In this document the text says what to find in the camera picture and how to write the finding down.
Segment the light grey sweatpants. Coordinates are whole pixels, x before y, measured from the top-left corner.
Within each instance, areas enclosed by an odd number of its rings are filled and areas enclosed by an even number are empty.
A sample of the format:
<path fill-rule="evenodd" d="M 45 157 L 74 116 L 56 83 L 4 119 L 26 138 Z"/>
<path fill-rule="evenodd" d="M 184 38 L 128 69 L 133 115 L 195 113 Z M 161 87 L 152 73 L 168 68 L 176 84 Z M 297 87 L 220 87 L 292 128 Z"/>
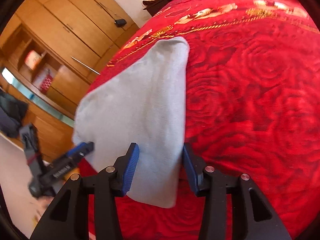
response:
<path fill-rule="evenodd" d="M 87 162 L 96 170 L 114 164 L 133 142 L 139 158 L 129 197 L 175 205 L 185 136 L 186 66 L 189 44 L 182 37 L 157 41 L 120 74 L 79 103 L 73 142 L 91 141 Z"/>

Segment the dark clothes pile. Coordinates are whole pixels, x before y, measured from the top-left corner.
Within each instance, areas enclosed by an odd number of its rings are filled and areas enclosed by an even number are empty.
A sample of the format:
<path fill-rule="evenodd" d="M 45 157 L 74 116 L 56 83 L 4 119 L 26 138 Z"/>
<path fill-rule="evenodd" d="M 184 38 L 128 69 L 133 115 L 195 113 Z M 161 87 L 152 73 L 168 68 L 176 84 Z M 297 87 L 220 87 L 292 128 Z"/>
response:
<path fill-rule="evenodd" d="M 28 110 L 28 104 L 1 90 L 0 126 L 7 137 L 16 138 Z"/>

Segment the red patterned box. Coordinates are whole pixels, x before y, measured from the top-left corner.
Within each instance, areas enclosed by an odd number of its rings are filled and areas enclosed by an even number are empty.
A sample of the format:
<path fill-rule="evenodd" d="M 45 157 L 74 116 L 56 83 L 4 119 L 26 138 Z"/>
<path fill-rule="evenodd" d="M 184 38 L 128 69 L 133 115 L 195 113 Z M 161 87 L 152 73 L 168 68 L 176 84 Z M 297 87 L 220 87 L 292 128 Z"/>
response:
<path fill-rule="evenodd" d="M 47 74 L 44 80 L 40 84 L 39 90 L 42 94 L 47 94 L 48 89 L 52 84 L 52 81 L 53 81 L 53 77 L 50 74 Z"/>

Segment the wooden desk shelf unit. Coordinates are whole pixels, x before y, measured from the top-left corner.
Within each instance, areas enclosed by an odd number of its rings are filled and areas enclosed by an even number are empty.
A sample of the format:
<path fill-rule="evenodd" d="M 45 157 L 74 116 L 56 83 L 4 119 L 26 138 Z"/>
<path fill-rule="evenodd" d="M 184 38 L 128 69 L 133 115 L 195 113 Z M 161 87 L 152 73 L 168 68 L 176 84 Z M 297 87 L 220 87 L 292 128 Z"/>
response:
<path fill-rule="evenodd" d="M 88 82 L 63 65 L 21 24 L 3 32 L 1 53 L 8 92 L 29 105 L 23 123 L 31 122 L 37 128 L 44 159 L 56 159 L 73 147 L 75 112 Z M 53 81 L 47 94 L 42 94 L 39 88 L 47 74 Z"/>

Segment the red rose bedspread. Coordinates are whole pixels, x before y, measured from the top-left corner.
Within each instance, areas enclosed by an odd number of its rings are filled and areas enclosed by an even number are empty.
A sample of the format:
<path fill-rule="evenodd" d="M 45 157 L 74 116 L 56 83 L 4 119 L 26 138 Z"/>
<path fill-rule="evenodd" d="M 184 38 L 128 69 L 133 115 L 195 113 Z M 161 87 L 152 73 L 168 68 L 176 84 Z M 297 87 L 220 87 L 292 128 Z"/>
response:
<path fill-rule="evenodd" d="M 175 36 L 190 48 L 184 137 L 194 153 L 252 177 L 293 239 L 319 239 L 319 0 L 173 0 L 88 94 Z"/>

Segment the wooden wardrobe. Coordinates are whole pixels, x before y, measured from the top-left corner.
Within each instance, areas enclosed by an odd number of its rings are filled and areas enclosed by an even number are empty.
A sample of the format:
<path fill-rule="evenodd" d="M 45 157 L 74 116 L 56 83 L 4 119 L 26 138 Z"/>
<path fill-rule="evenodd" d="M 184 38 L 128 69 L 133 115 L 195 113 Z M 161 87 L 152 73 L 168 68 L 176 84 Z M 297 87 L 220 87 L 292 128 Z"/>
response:
<path fill-rule="evenodd" d="M 87 82 L 139 29 L 115 0 L 25 0 L 16 15 L 69 68 Z M 127 24 L 117 28 L 114 20 Z"/>

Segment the black hanging bag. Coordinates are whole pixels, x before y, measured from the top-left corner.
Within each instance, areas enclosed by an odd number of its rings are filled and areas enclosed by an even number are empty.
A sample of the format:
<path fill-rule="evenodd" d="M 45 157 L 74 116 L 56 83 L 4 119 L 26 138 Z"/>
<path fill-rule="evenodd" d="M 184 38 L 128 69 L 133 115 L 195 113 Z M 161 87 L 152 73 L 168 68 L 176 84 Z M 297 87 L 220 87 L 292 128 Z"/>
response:
<path fill-rule="evenodd" d="M 117 28 L 122 28 L 123 26 L 125 26 L 127 24 L 127 21 L 125 19 L 121 18 L 121 19 L 114 20 L 114 23 Z"/>

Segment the dark wooden nightstand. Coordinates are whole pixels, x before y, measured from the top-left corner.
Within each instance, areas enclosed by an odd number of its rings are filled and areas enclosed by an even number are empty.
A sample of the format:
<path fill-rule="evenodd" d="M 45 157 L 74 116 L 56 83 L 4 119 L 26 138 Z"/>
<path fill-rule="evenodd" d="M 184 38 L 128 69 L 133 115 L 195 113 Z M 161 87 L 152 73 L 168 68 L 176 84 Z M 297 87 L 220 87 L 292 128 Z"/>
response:
<path fill-rule="evenodd" d="M 143 10 L 147 11 L 151 16 L 155 16 L 172 0 L 157 0 L 151 5 L 147 5 Z"/>

